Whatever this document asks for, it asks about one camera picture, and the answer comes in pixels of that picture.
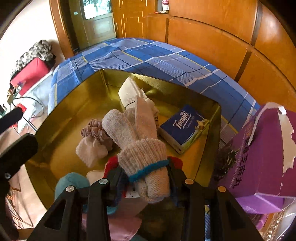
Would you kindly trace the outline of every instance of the purple paper bag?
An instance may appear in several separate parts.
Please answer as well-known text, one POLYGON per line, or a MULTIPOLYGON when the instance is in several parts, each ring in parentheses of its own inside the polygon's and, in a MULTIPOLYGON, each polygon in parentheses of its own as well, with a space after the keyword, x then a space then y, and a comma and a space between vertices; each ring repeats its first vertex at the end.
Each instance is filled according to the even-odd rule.
POLYGON ((296 197, 296 113, 276 105, 260 108, 218 153, 217 163, 227 172, 218 185, 247 213, 279 212, 296 197))

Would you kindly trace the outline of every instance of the golden tray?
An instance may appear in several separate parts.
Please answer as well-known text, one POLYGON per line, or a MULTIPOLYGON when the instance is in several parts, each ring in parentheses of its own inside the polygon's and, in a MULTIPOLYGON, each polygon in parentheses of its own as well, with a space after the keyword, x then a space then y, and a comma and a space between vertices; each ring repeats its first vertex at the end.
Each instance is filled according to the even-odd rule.
POLYGON ((76 155, 82 139, 80 134, 91 118, 102 119, 111 109, 124 111, 118 90, 127 77, 132 76, 159 109, 159 124, 190 104, 210 121, 203 134, 183 154, 178 154, 167 144, 168 156, 183 160, 183 171, 188 178, 207 186, 214 167, 219 146, 221 107, 186 87, 120 70, 102 69, 67 95, 50 113, 36 133, 38 153, 26 162, 30 180, 37 195, 48 209, 54 201, 54 189, 58 180, 70 172, 86 175, 91 170, 104 169, 108 158, 119 152, 113 150, 99 160, 92 169, 76 155))

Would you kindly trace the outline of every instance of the glass pane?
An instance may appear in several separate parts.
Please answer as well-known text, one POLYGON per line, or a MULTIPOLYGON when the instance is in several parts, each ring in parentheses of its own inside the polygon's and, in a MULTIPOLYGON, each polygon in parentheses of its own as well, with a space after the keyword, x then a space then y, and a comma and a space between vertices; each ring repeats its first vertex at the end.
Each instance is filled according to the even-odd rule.
POLYGON ((83 0, 85 19, 111 12, 110 0, 83 0))

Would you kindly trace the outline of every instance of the blue stripe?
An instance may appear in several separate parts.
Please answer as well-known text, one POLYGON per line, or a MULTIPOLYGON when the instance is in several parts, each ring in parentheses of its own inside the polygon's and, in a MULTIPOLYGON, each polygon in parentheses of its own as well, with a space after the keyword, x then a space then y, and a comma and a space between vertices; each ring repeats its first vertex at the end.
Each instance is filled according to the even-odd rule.
POLYGON ((133 183, 133 182, 135 182, 135 181, 137 181, 137 180, 139 180, 139 179, 147 176, 149 173, 151 173, 151 172, 153 172, 153 171, 155 171, 157 169, 160 169, 162 167, 167 166, 168 163, 169 163, 169 160, 168 159, 162 160, 162 161, 158 161, 156 163, 152 163, 152 164, 144 167, 144 169, 138 171, 136 174, 131 175, 128 179, 129 179, 129 181, 131 183, 133 183))

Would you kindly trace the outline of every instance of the bedsheet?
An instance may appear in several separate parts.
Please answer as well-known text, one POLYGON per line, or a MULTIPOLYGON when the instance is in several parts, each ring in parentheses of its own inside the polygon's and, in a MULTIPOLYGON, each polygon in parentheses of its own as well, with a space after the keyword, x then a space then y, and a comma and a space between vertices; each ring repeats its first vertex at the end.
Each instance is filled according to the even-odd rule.
POLYGON ((259 104, 232 78, 204 59, 167 43, 138 38, 99 43, 59 64, 53 73, 50 113, 100 69, 119 69, 177 83, 221 105, 220 147, 256 113, 259 104))

